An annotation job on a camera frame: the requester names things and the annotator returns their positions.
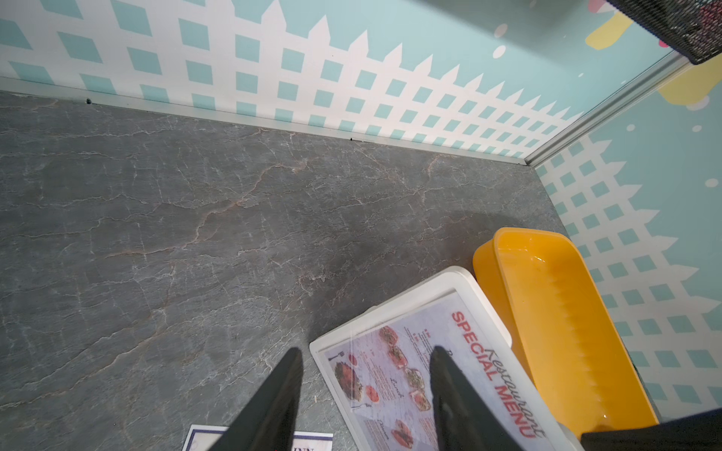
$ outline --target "small white card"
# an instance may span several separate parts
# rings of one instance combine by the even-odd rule
[[[192,424],[188,430],[183,451],[208,451],[228,429],[226,426]],[[323,432],[299,432],[293,434],[292,451],[331,451],[333,434]]]

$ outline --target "black object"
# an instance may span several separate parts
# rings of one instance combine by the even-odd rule
[[[581,444],[585,451],[719,451],[722,408],[643,429],[588,432]]]
[[[303,358],[291,348],[210,451],[290,451]]]
[[[431,353],[431,393],[439,451],[522,451],[441,346]]]
[[[446,350],[431,353],[431,393],[439,451],[522,451]],[[290,451],[303,377],[291,348],[210,451]],[[585,451],[722,451],[722,409],[644,429],[590,432]]]
[[[662,42],[701,64],[722,53],[722,0],[608,0]]]

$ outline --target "picket fence graphic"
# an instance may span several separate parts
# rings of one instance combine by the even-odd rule
[[[625,163],[603,160],[610,144],[585,136],[537,172],[663,419],[718,408],[722,348],[703,314],[719,302],[688,295],[697,269],[669,264],[677,239],[649,233],[658,211],[632,207],[641,185],[617,183]]]
[[[261,23],[231,1],[43,8],[52,3],[4,7],[19,35],[2,42],[0,75],[518,158],[581,115],[535,110],[539,97],[519,105],[521,90],[501,98],[503,83],[479,92],[483,75],[458,86],[458,66],[432,78],[432,56],[402,69],[401,45],[373,60],[366,32],[348,51],[331,47],[325,17],[308,38],[292,35],[278,0]]]

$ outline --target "white lattice fence pattern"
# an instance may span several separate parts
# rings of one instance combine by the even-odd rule
[[[319,118],[324,118],[323,126],[327,128],[514,157],[532,153],[581,114],[565,120],[567,108],[550,115],[554,103],[535,110],[538,97],[519,105],[522,91],[501,98],[503,83],[487,92],[478,92],[482,75],[466,86],[458,86],[454,84],[458,67],[435,79],[429,76],[432,56],[413,71],[402,69],[401,45],[383,61],[373,60],[367,57],[365,32],[347,51],[333,48],[329,45],[331,37],[325,17],[313,27],[308,38],[292,35],[286,32],[278,0],[263,14],[261,23],[236,17],[231,1],[209,2],[206,7],[171,0],[136,3],[146,10],[152,36],[119,30],[109,1],[78,0],[84,20],[49,13],[39,1],[15,2],[9,6],[6,18],[21,24],[23,29],[33,30],[35,34],[28,36],[33,49],[5,47],[0,73],[14,76],[8,61],[20,61],[46,67],[54,82],[64,86],[85,88],[80,74],[92,74],[112,79],[120,95],[143,97],[140,85],[163,87],[171,103],[199,106],[194,100],[203,96],[207,108],[235,113],[237,102],[244,102],[255,105],[260,117],[312,125],[312,119],[318,123]],[[210,50],[184,45],[179,19],[213,23],[208,28]],[[98,24],[108,32],[97,35]],[[69,58],[58,39],[58,31],[93,39],[103,63]],[[260,41],[258,62],[236,56],[236,35]],[[156,53],[162,73],[136,70],[128,48]],[[282,68],[284,49],[303,54],[300,72]],[[327,60],[343,66],[338,81],[321,78]],[[189,80],[187,61],[211,66],[212,84]],[[370,89],[357,86],[362,71],[375,74]],[[258,77],[255,92],[237,89],[237,73]],[[405,83],[398,96],[386,93],[393,80]],[[286,93],[282,95],[286,98],[279,97],[281,82],[296,86],[295,96]],[[414,100],[419,89],[430,90],[423,102]],[[329,106],[315,104],[318,90],[333,94]],[[352,98],[363,101],[360,110],[347,110]],[[445,108],[439,106],[442,99]],[[388,117],[377,115],[379,105],[391,107]],[[489,113],[487,107],[494,108],[493,112]],[[479,117],[484,111],[486,117]],[[430,120],[430,116],[439,119]]]
[[[664,251],[677,239],[647,230],[658,211],[633,208],[640,185],[617,183],[625,164],[604,161],[610,144],[584,136],[539,168],[541,181],[661,415],[716,408],[709,387],[720,385],[722,369],[695,365],[689,351],[722,362],[716,333],[702,317],[718,303],[687,293],[682,282],[697,269],[669,264]]]

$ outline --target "restaurant special menu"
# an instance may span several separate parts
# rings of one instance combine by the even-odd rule
[[[554,449],[503,359],[454,292],[325,351],[339,398],[372,450],[438,451],[429,373],[434,346],[447,350],[523,449]],[[506,347],[504,355],[510,353]]]

